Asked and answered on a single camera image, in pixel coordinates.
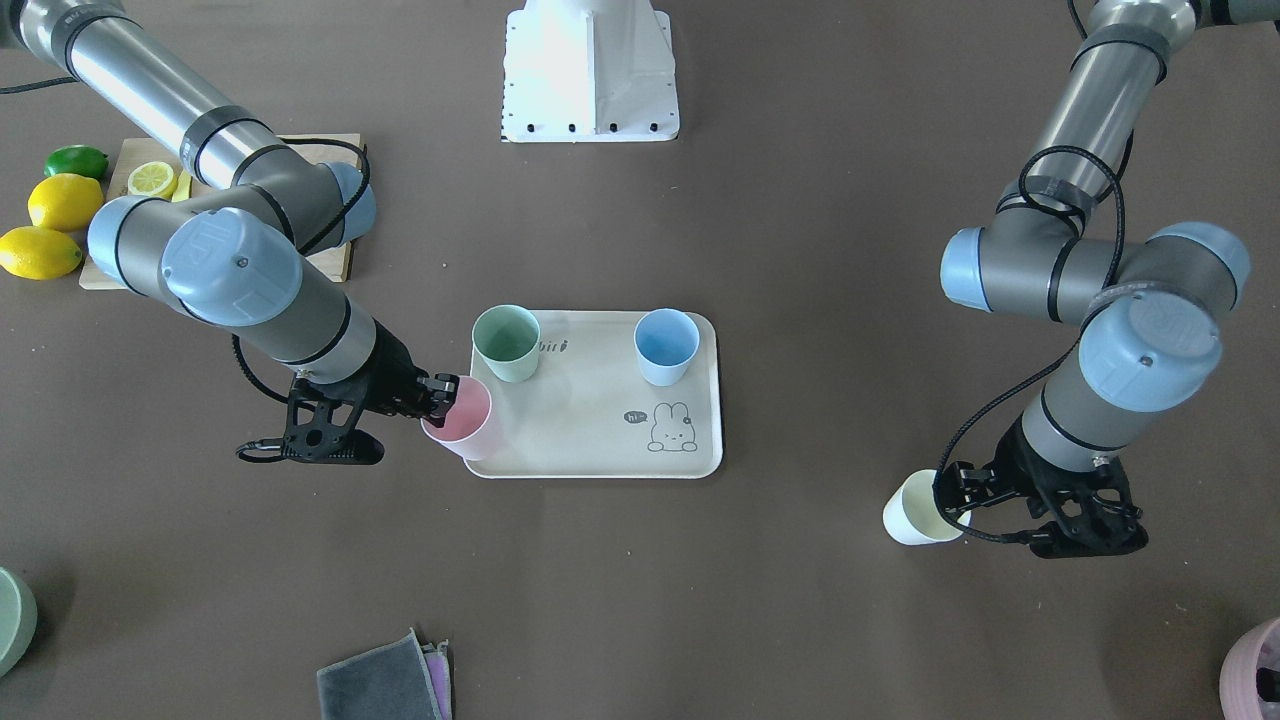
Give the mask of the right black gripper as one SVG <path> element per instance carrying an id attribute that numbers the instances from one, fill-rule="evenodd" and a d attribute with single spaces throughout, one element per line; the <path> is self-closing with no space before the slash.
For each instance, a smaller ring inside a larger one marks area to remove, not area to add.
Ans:
<path id="1" fill-rule="evenodd" d="M 376 324 L 370 359 L 343 380 L 319 384 L 293 380 L 287 402 L 282 457 L 297 462 L 372 465 L 383 445 L 356 428 L 362 413 L 425 419 L 442 428 L 453 407 L 460 377 L 430 373 L 413 365 L 408 350 Z"/>

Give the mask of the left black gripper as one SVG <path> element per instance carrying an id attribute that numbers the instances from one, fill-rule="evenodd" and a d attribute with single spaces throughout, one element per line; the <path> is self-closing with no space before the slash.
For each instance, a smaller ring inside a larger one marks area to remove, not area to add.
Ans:
<path id="1" fill-rule="evenodd" d="M 956 527 L 959 516 L 974 507 L 1024 497 L 1029 514 L 1044 518 L 1041 528 L 998 536 L 969 529 L 968 534 L 1025 544 L 1042 559 L 1119 556 L 1147 546 L 1142 511 L 1133 503 L 1119 460 L 1097 465 L 1089 451 L 1085 470 L 1068 470 L 1042 456 L 1030 438 L 1023 421 L 1015 421 L 983 468 L 954 462 L 934 474 L 932 502 L 943 520 Z"/>

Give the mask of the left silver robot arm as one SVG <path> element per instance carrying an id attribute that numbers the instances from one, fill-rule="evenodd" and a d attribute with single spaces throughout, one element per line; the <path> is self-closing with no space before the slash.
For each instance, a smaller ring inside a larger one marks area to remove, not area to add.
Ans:
<path id="1" fill-rule="evenodd" d="M 955 304 L 1076 325 L 1024 380 L 1036 397 L 983 466 L 940 460 L 936 515 L 1042 559 L 1119 556 L 1148 542 L 1121 451 L 1206 382 L 1220 320 L 1251 273 L 1243 242 L 1183 222 L 1125 243 L 1120 174 L 1151 92 L 1198 29 L 1276 20 L 1275 1 L 1100 1 L 1068 85 L 992 222 L 959 231 L 940 281 Z"/>

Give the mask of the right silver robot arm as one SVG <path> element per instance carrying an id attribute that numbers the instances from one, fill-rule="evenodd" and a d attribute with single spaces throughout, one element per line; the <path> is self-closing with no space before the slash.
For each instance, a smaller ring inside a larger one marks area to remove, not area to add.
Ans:
<path id="1" fill-rule="evenodd" d="M 371 465 L 366 411 L 443 427 L 460 378 L 431 374 L 308 256 L 366 234 L 371 165 L 312 163 L 150 37 L 118 1 L 5 1 L 3 45 L 95 90 L 207 186 L 172 202 L 125 196 L 88 228 L 97 268 L 131 292 L 230 332 L 293 372 L 276 438 L 248 462 Z"/>

